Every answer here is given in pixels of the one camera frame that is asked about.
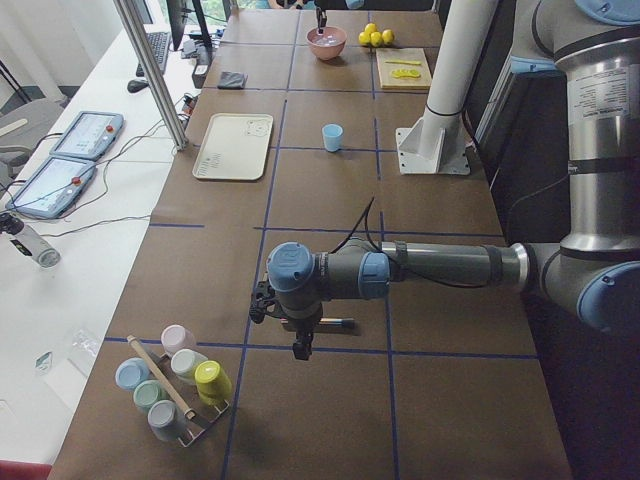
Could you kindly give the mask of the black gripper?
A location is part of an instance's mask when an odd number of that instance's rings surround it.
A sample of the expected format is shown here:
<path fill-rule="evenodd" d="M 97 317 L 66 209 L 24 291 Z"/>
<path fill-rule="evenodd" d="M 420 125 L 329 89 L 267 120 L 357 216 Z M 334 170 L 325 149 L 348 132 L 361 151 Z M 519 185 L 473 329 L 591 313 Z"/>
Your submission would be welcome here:
<path fill-rule="evenodd" d="M 313 330 L 323 316 L 322 305 L 315 302 L 302 310 L 285 307 L 270 283 L 263 280 L 252 291 L 249 318 L 254 323 L 261 324 L 266 316 L 280 320 L 285 330 L 296 331 L 292 344 L 294 357 L 296 360 L 309 360 L 312 355 Z"/>

